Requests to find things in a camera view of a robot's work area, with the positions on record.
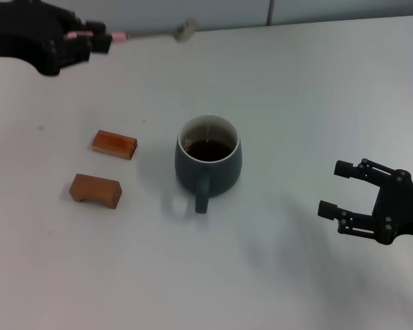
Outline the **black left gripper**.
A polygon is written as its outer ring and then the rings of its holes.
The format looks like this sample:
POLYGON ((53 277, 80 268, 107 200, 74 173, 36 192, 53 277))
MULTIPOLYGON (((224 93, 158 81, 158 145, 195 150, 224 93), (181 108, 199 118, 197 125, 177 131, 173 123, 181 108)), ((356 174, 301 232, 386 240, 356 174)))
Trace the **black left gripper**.
POLYGON ((82 23, 43 1, 0 2, 0 57, 23 60, 44 76, 87 62, 92 52, 107 54, 111 44, 103 22, 82 23))

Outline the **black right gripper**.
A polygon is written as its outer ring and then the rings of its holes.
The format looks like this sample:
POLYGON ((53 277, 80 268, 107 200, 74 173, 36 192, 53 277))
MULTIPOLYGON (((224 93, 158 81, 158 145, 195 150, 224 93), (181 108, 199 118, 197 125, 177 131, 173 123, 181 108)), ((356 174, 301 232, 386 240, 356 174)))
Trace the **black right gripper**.
POLYGON ((380 188, 372 215, 319 202, 317 214, 337 220, 339 234, 373 239, 383 245, 392 244, 402 235, 413 236, 413 182, 409 172, 393 170, 363 158, 357 166, 338 160, 334 175, 362 180, 380 188))

